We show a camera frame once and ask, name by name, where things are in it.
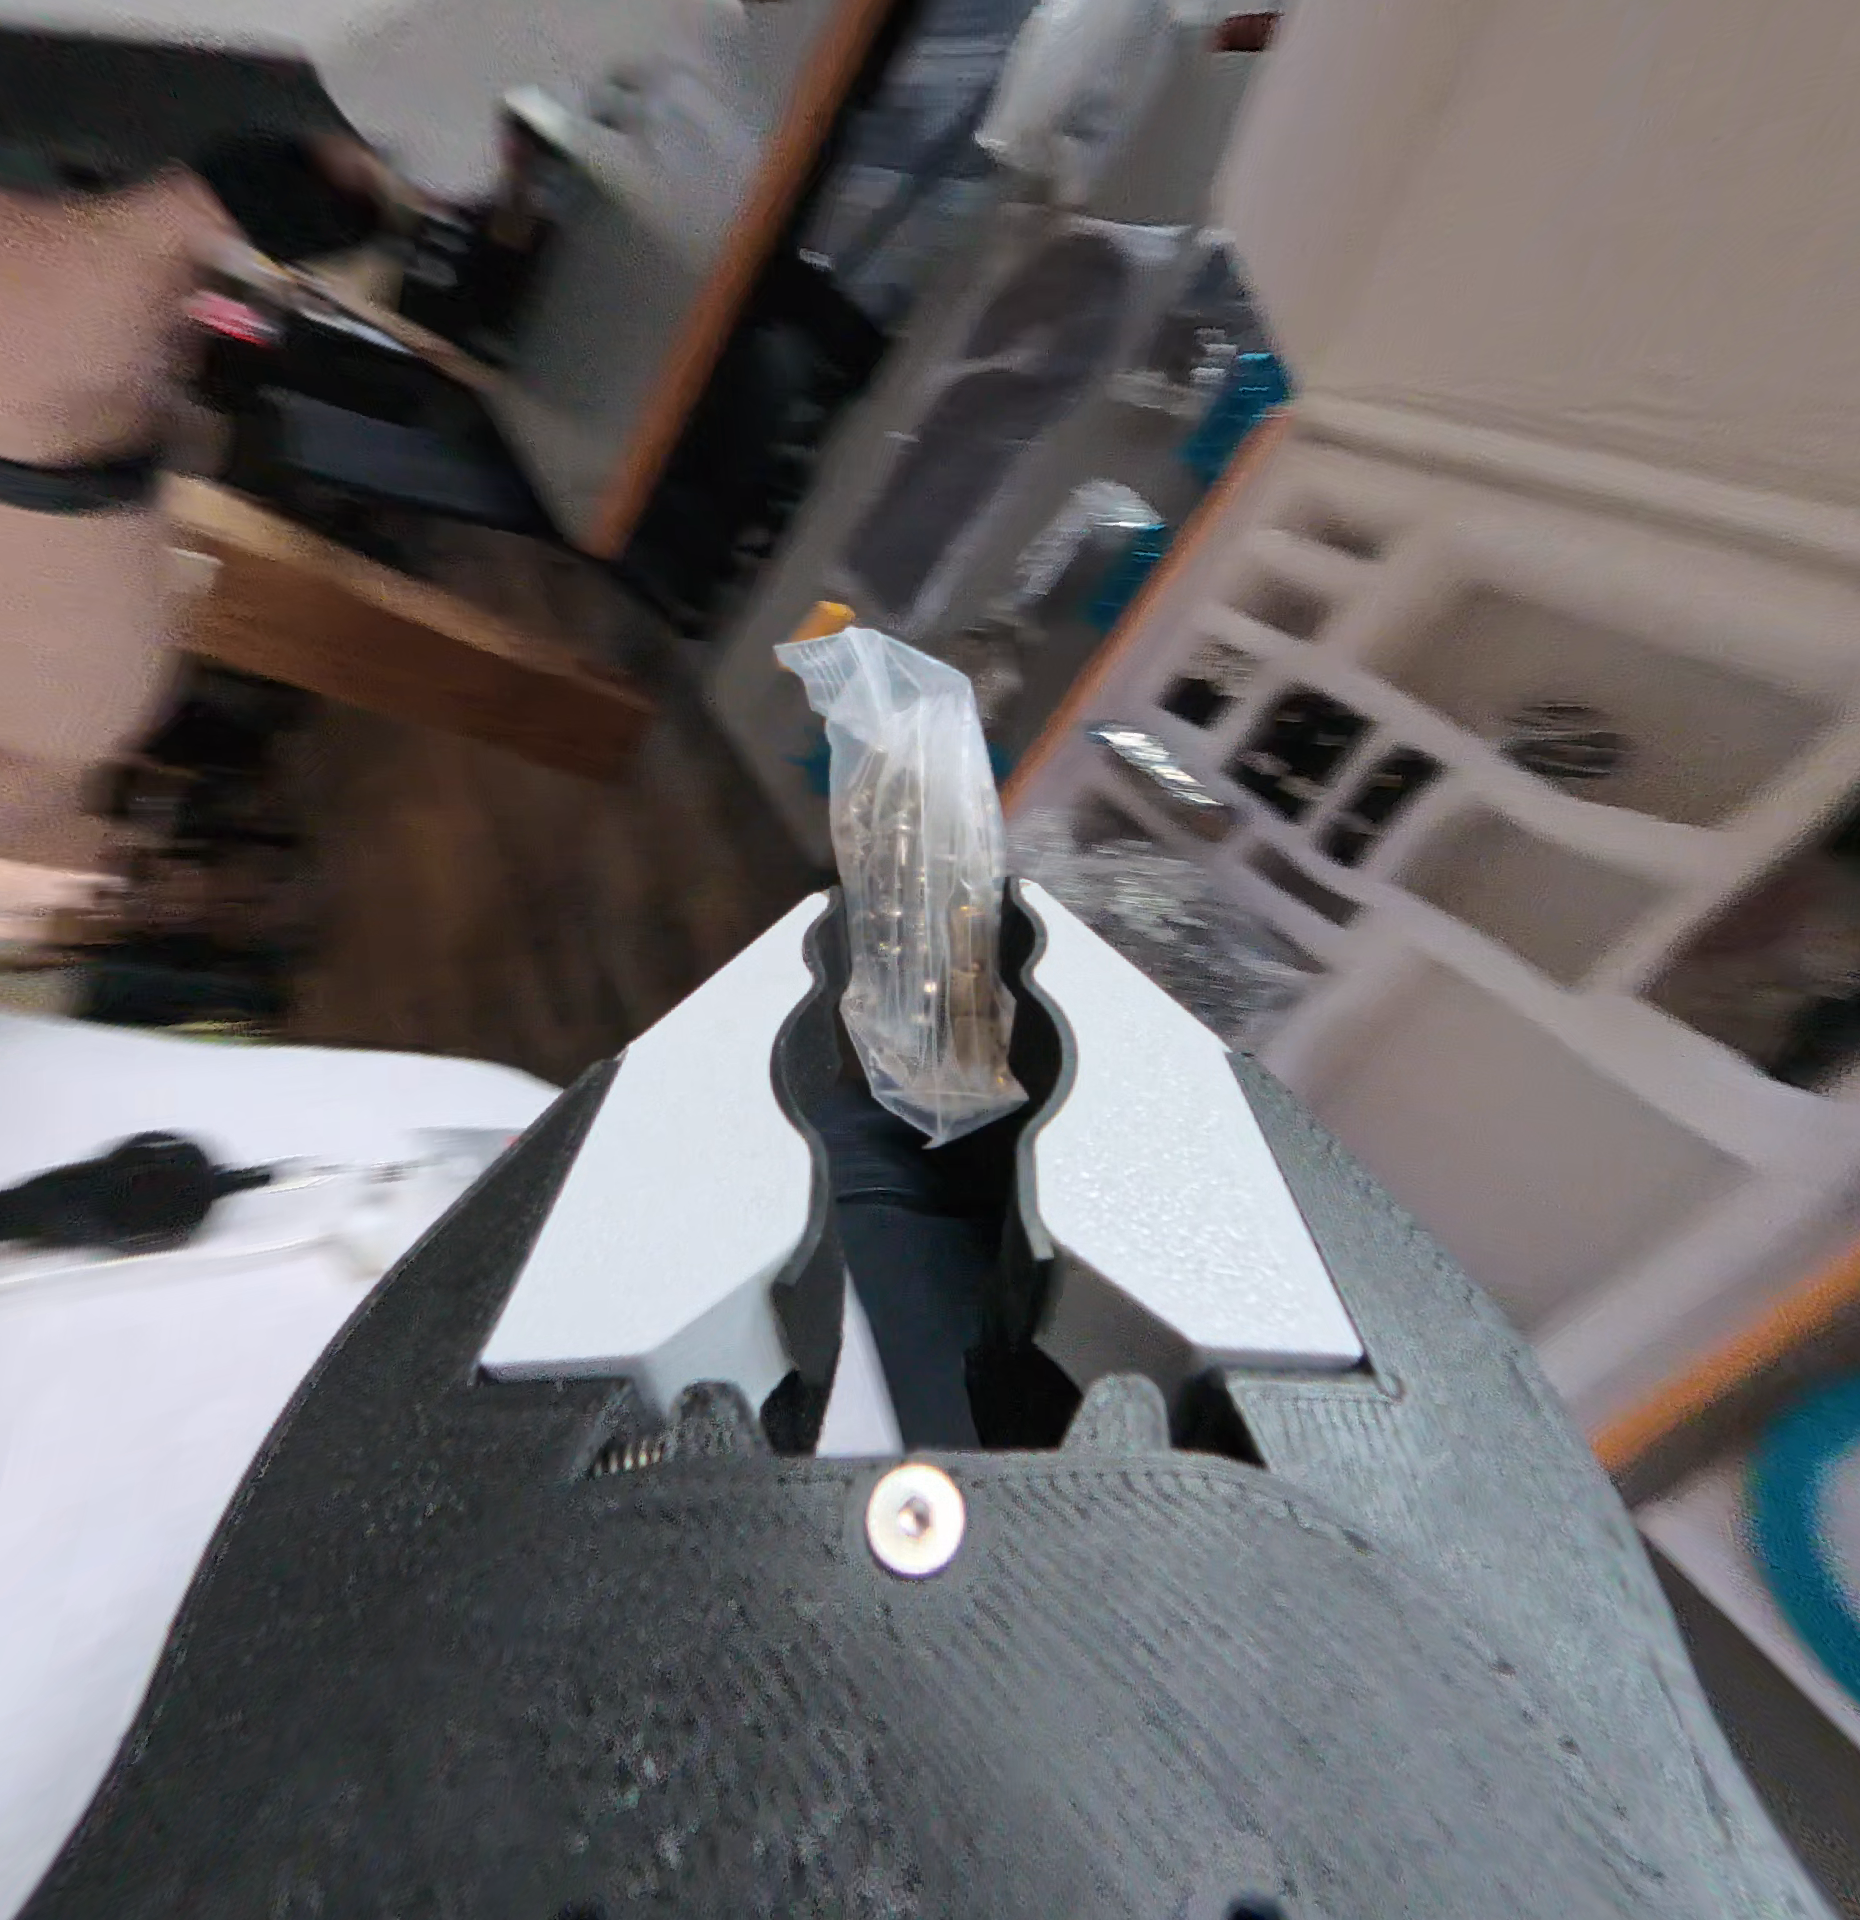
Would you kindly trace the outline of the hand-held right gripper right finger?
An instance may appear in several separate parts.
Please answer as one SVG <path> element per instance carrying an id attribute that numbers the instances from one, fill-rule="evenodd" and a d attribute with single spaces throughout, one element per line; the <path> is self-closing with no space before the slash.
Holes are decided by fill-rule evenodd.
<path id="1" fill-rule="evenodd" d="M 982 1443 L 1059 1445 L 1111 1376 L 1153 1387 L 1171 1435 L 1234 1374 L 1361 1380 L 1365 1341 L 1230 1045 L 1034 880 L 1009 880 L 1004 957 L 1030 1101 L 965 1358 Z"/>

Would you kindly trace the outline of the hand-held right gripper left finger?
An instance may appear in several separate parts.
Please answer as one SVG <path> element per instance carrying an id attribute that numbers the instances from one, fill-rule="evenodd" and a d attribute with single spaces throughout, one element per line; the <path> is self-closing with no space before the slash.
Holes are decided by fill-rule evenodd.
<path id="1" fill-rule="evenodd" d="M 796 1089 L 836 1066 L 834 905 L 800 899 L 613 1063 L 485 1374 L 627 1380 L 658 1414 L 702 1383 L 761 1410 L 798 1374 L 823 1395 L 802 1451 L 875 1449 L 875 1337 Z"/>

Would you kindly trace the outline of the clear bag of silver standoffs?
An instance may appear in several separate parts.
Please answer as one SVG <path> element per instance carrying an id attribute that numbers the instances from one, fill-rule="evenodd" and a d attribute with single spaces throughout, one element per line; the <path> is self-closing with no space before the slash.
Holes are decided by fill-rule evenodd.
<path id="1" fill-rule="evenodd" d="M 829 747 L 840 1018 L 890 1116 L 944 1147 L 1029 1097 L 1002 972 L 1007 830 L 971 678 L 871 628 L 775 649 Z"/>

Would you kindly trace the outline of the white cardboard box orange trim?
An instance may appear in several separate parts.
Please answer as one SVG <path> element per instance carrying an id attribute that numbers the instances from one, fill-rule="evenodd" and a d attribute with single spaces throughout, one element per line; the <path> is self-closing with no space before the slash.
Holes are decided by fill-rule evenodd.
<path id="1" fill-rule="evenodd" d="M 1296 396 L 1025 761 L 1019 815 L 1153 828 L 1088 774 L 1090 709 L 1301 428 L 1860 569 L 1860 2 L 1301 4 L 1215 213 Z M 1860 1284 L 1860 1249 L 1807 1276 L 1859 1216 L 1688 1309 L 1513 1316 L 1615 1472 L 1739 1328 Z"/>

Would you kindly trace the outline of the bubble wrap bag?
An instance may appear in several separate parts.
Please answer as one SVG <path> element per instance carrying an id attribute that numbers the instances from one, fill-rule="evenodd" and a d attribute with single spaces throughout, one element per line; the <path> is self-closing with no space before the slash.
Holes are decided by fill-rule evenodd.
<path id="1" fill-rule="evenodd" d="M 1009 853 L 1017 876 L 1038 882 L 1232 1049 L 1265 1047 L 1323 972 L 1117 805 L 1032 811 L 1009 828 Z"/>

